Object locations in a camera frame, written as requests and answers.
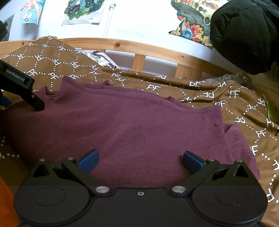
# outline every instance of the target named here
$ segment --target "white pipe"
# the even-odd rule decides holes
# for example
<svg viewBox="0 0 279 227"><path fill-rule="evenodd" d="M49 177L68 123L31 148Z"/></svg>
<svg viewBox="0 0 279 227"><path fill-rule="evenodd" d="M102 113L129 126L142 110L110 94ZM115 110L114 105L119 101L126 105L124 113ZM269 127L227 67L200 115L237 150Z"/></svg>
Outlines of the white pipe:
<svg viewBox="0 0 279 227"><path fill-rule="evenodd" d="M108 15L108 18L107 18L107 23L105 25L105 31L104 31L104 35L103 35L103 38L106 38L107 37L107 33L109 31L109 24L110 24L110 20L111 20L111 17L112 17L112 13L113 13L113 10L116 6L116 0L114 0L112 2L112 4L109 6L109 15Z"/></svg>

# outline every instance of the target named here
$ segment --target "maroon t-shirt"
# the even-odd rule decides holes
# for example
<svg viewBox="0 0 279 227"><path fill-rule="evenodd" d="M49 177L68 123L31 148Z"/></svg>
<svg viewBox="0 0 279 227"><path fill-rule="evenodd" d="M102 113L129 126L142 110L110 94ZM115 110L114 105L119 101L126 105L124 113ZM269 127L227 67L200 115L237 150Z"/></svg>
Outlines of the maroon t-shirt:
<svg viewBox="0 0 279 227"><path fill-rule="evenodd" d="M64 77L59 91L36 92L45 110L25 101L1 111L0 128L23 160L51 163L95 148L90 175L108 186L171 186L190 175L184 151L222 164L242 159L259 178L256 160L237 124L222 122L218 106L188 107L158 95Z"/></svg>

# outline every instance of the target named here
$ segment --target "black jacket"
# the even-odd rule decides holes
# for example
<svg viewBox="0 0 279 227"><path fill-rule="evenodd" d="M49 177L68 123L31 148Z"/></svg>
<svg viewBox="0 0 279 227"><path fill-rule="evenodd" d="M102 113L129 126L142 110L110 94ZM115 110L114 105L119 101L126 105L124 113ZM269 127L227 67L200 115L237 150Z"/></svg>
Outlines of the black jacket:
<svg viewBox="0 0 279 227"><path fill-rule="evenodd" d="M267 72L279 62L279 0L231 0L210 26L213 47L245 72Z"/></svg>

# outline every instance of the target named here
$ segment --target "poster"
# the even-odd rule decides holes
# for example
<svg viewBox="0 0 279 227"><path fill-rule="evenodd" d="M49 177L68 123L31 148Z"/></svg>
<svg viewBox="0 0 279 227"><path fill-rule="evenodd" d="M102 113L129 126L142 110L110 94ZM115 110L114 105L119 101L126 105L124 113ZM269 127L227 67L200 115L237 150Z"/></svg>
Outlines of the poster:
<svg viewBox="0 0 279 227"><path fill-rule="evenodd" d="M24 7L30 10L23 16L22 23L32 23L38 25L44 3L45 0L30 0Z"/></svg>
<svg viewBox="0 0 279 227"><path fill-rule="evenodd" d="M210 41L210 21L213 13L230 0L172 0L177 9L179 26L170 34L183 37L205 46Z"/></svg>
<svg viewBox="0 0 279 227"><path fill-rule="evenodd" d="M105 0L69 0L62 25L100 23Z"/></svg>

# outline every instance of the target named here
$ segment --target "bed headboard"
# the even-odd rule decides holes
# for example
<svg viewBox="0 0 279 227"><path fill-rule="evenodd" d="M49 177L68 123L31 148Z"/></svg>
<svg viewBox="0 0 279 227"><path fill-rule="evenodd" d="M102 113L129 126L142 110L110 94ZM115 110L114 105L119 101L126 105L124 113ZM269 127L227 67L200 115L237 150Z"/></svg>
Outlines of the bed headboard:
<svg viewBox="0 0 279 227"><path fill-rule="evenodd" d="M190 80L198 80L201 78L203 72L215 77L231 74L230 71L203 59L164 47L140 42L107 38L67 38L59 40L74 48L100 50L102 52L114 50L134 53L135 57L132 70L138 72L142 72L143 70L145 57L150 56L177 63L176 73L174 75L176 78L181 77ZM31 41L32 40L0 42L0 58L27 45Z"/></svg>

